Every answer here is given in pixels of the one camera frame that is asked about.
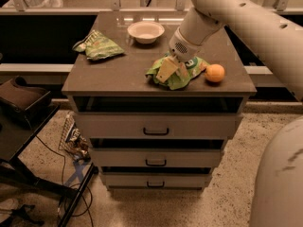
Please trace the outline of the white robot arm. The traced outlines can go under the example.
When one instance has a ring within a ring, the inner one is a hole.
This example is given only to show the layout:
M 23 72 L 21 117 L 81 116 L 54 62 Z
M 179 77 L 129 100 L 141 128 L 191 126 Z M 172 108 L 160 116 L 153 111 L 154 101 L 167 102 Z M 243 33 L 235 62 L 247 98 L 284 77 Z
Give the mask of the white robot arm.
M 192 59 L 228 26 L 284 84 L 303 99 L 303 27 L 250 0 L 191 0 L 169 41 L 179 61 Z M 249 227 L 303 227 L 303 117 L 283 127 L 261 157 Z

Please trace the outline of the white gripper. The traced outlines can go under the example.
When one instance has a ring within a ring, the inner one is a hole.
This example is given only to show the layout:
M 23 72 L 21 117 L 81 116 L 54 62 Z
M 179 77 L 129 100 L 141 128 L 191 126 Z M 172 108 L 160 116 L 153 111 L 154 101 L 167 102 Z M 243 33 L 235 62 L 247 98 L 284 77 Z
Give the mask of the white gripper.
M 164 83 L 178 69 L 174 57 L 179 61 L 189 61 L 196 56 L 200 44 L 200 39 L 194 33 L 178 27 L 169 40 L 169 52 L 173 57 L 168 56 L 163 59 L 156 78 Z M 187 67 L 183 62 L 179 63 L 179 77 L 182 79 L 187 77 Z

